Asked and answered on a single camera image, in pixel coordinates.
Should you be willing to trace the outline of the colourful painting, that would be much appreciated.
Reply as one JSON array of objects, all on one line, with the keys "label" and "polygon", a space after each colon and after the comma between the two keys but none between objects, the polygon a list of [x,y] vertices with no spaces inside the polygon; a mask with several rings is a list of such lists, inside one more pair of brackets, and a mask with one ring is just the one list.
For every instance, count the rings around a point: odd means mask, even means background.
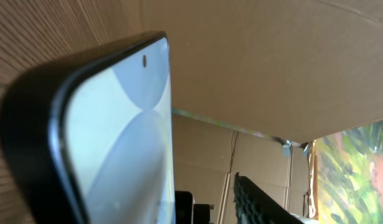
[{"label": "colourful painting", "polygon": [[383,120],[317,139],[320,223],[383,223]]}]

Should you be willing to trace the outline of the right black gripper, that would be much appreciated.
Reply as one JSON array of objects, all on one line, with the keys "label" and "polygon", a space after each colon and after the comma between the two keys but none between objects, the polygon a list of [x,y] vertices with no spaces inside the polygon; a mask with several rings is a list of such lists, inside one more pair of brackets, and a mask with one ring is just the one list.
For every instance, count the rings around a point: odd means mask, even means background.
[{"label": "right black gripper", "polygon": [[213,224],[210,212],[212,204],[195,203],[193,194],[187,191],[175,191],[176,224]]}]

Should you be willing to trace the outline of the cardboard wall panel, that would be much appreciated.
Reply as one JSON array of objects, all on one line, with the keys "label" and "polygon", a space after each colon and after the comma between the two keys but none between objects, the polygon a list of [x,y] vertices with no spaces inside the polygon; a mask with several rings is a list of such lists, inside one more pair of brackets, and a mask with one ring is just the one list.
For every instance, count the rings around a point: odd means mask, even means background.
[{"label": "cardboard wall panel", "polygon": [[293,215],[318,219],[317,139],[383,120],[383,1],[142,1],[167,34],[176,185],[219,149],[220,220],[234,175]]}]

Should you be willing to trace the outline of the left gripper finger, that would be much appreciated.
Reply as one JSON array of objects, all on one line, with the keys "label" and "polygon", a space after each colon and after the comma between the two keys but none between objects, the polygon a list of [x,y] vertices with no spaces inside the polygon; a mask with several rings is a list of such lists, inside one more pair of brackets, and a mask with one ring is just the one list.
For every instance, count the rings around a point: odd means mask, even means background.
[{"label": "left gripper finger", "polygon": [[246,176],[234,175],[233,192],[238,224],[303,224]]}]

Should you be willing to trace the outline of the Samsung Galaxy smartphone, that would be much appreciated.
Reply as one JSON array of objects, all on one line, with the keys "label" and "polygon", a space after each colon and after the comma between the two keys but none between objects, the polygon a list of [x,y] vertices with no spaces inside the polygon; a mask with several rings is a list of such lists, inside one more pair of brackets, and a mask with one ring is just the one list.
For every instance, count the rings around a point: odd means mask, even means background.
[{"label": "Samsung Galaxy smartphone", "polygon": [[24,72],[0,145],[37,223],[174,223],[169,41],[144,32]]}]

